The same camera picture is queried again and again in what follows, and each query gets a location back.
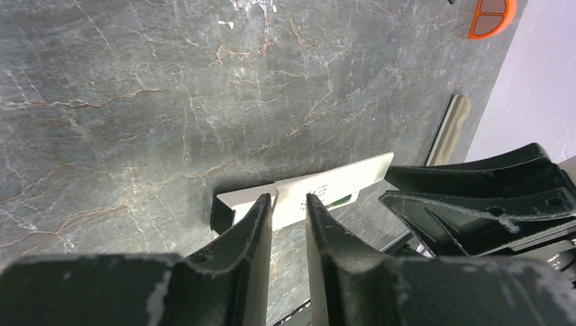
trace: marble countertop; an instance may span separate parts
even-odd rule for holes
[[[476,1],[0,3],[0,268],[26,254],[167,252],[215,238],[214,192],[388,151],[423,164],[450,97],[462,160],[526,1],[470,41]],[[365,189],[334,216],[405,229]],[[304,224],[274,233],[268,324],[309,298]]]

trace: screw hole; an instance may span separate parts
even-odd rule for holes
[[[488,209],[488,213],[490,213],[490,214],[498,217],[498,216],[504,214],[504,210],[501,209],[500,207],[495,207],[495,206],[494,206],[494,207],[490,207],[490,208]]]
[[[550,206],[550,207],[559,207],[559,206],[562,206],[562,204],[564,204],[564,201],[561,200],[561,199],[558,198],[558,197],[554,197],[554,198],[550,198],[550,199],[546,202],[546,204],[547,204],[548,206]]]

